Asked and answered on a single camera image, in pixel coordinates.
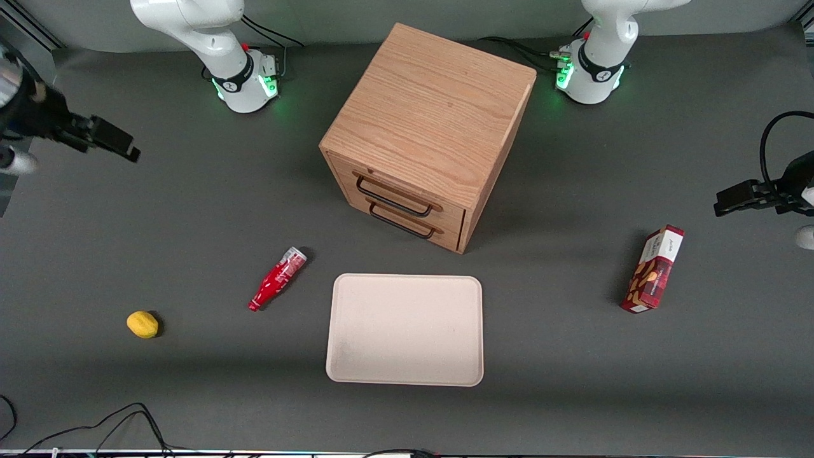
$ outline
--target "wooden drawer cabinet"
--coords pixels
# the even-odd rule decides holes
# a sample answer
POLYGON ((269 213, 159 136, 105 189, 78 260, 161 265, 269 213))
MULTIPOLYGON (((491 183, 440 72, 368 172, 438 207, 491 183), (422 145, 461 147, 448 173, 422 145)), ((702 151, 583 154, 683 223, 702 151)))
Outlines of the wooden drawer cabinet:
POLYGON ((320 150, 348 203, 463 253, 536 72, 396 24, 320 150))

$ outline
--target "green led light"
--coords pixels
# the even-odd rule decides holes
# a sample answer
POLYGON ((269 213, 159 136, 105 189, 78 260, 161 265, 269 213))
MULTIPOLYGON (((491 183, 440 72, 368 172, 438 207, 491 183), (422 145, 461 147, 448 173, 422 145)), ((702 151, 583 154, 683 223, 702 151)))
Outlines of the green led light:
POLYGON ((277 80, 275 80, 273 77, 257 75, 257 81, 259 81, 260 85, 263 86, 263 91, 265 91, 265 94, 268 95, 270 99, 277 95, 277 80))
POLYGON ((221 88, 217 86, 215 79, 212 79, 212 85, 215 86, 215 90, 217 91, 217 98, 223 100, 223 94, 221 94, 221 88))
POLYGON ((622 81, 622 73, 624 73, 624 65, 622 65, 622 67, 619 68, 619 76, 616 78, 616 82, 613 83, 613 88, 614 89, 619 87, 619 81, 622 81))
POLYGON ((566 65, 565 68, 560 70, 560 73, 562 73, 562 75, 557 77, 557 87, 565 90, 565 88, 568 87, 568 83, 571 82, 571 75, 574 74, 574 64, 566 65))

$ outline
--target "red box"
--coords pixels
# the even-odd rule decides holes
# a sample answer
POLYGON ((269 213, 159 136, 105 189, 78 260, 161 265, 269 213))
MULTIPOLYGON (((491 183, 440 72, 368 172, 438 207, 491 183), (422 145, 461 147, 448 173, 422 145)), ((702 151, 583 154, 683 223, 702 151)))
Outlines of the red box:
POLYGON ((683 239, 684 231, 675 226, 666 226, 647 237, 639 265, 622 302, 623 309, 641 313, 659 306, 683 239))

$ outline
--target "wooden cabinet top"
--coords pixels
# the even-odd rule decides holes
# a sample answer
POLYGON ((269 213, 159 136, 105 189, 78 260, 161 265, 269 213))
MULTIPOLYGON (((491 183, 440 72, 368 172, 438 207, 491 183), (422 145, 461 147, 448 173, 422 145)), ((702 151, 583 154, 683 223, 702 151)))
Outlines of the wooden cabinet top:
POLYGON ((396 24, 320 146, 472 209, 535 79, 529 67, 396 24))

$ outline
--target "red bottle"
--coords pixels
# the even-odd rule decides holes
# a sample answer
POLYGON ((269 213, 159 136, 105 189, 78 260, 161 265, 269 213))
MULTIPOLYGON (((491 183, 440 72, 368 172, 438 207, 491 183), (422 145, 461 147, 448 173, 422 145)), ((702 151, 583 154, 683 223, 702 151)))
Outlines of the red bottle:
POLYGON ((305 264, 308 258, 298 249, 291 247, 283 255, 280 262, 269 272, 260 284, 257 294, 249 302, 249 310, 258 311, 263 304, 276 296, 285 286, 291 277, 305 264))

